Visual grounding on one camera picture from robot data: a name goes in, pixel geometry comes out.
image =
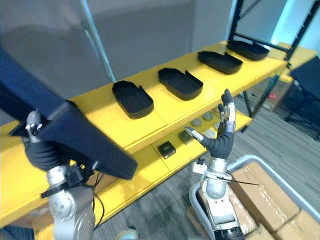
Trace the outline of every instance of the round gray part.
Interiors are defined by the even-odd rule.
[[[195,118],[192,120],[191,125],[193,127],[200,127],[202,125],[202,121],[200,118]]]
[[[204,131],[204,135],[205,135],[207,138],[213,139],[213,138],[215,138],[215,136],[216,136],[216,132],[213,131],[212,129],[207,129],[207,130]]]
[[[211,121],[214,118],[214,114],[212,112],[207,111],[202,115],[203,119],[206,121]]]

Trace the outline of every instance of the black plastic tray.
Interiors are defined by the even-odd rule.
[[[224,74],[234,74],[241,68],[242,61],[231,56],[227,52],[221,55],[214,51],[198,52],[198,60],[210,68],[218,70]]]
[[[118,81],[113,84],[112,92],[123,111],[131,119],[147,116],[154,109],[153,99],[142,86],[137,87],[131,81]]]
[[[250,44],[245,41],[231,40],[228,41],[227,47],[228,49],[254,61],[264,59],[269,53],[268,49],[256,42],[252,42],[252,44]]]
[[[164,68],[158,71],[159,81],[166,89],[178,98],[188,101],[197,97],[203,87],[203,82],[191,75],[187,70],[185,74],[175,68]]]

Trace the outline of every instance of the shelf board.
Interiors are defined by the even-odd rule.
[[[225,51],[225,45],[215,44],[206,49]],[[286,65],[285,61],[271,58],[242,60],[242,67],[237,73],[225,75],[201,64],[197,53],[192,52],[127,77],[127,81],[142,85],[154,101],[154,111],[136,120],[130,119],[117,104],[112,94],[112,84],[71,100],[94,125],[133,154],[217,106],[226,88],[236,96]],[[158,80],[158,70],[165,67],[188,70],[204,83],[201,94],[193,100],[182,101],[168,92]],[[40,193],[48,188],[46,173],[29,163],[19,137],[8,136],[16,124],[15,121],[0,127],[0,182],[1,193],[5,193],[1,194],[0,200],[0,227],[47,202],[40,197]]]

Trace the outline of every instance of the cardboard box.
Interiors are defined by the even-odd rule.
[[[232,176],[236,181],[259,184],[233,182],[229,185],[255,222],[263,224],[269,232],[277,231],[299,212],[298,206],[258,163],[252,162]]]
[[[234,208],[236,216],[238,217],[243,234],[247,235],[252,232],[257,227],[255,220],[250,216],[249,212],[245,209],[244,205],[231,189],[229,193],[229,200]]]
[[[246,91],[251,102],[254,104],[258,103],[270,80],[271,78],[268,78]],[[264,101],[262,107],[269,111],[273,111],[281,102],[290,85],[291,84],[288,82],[279,80]]]
[[[96,183],[97,173],[92,175],[90,179],[87,181],[87,185],[93,186]],[[99,184],[95,187],[95,192],[98,193],[108,185],[115,182],[118,178],[115,176],[110,176],[104,174]],[[31,212],[28,212],[26,215],[20,217],[19,219],[12,222],[10,225],[18,226],[29,229],[42,229],[54,222],[54,218],[52,217],[49,209],[49,205],[46,204],[42,207],[34,209]]]
[[[273,236],[277,240],[320,240],[320,225],[302,210]]]
[[[275,240],[262,224],[259,224],[258,228],[252,231],[251,233],[249,233],[244,239],[245,240]]]

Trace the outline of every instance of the black cable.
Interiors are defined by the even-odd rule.
[[[102,219],[104,218],[104,215],[105,215],[105,206],[104,206],[104,203],[102,202],[101,198],[95,193],[93,192],[94,196],[99,200],[99,202],[101,203],[101,206],[102,206],[102,215],[100,217],[100,220],[98,221],[98,223],[96,224],[96,226],[94,227],[93,230],[96,230],[97,227],[100,225],[100,223],[102,222]]]
[[[221,177],[220,177],[220,176],[217,176],[216,178],[219,179],[219,180],[224,180],[224,181],[233,182],[233,183],[240,183],[240,184],[249,184],[249,185],[260,186],[260,184],[256,184],[256,183],[225,179],[223,176],[221,176]]]
[[[94,188],[101,182],[101,180],[104,178],[104,174],[101,175],[98,181],[96,181]]]
[[[100,174],[100,172],[98,171],[98,174],[96,175],[96,178],[95,178],[95,183],[94,183],[94,185],[93,185],[93,189],[95,189],[96,186],[98,185],[99,174]]]

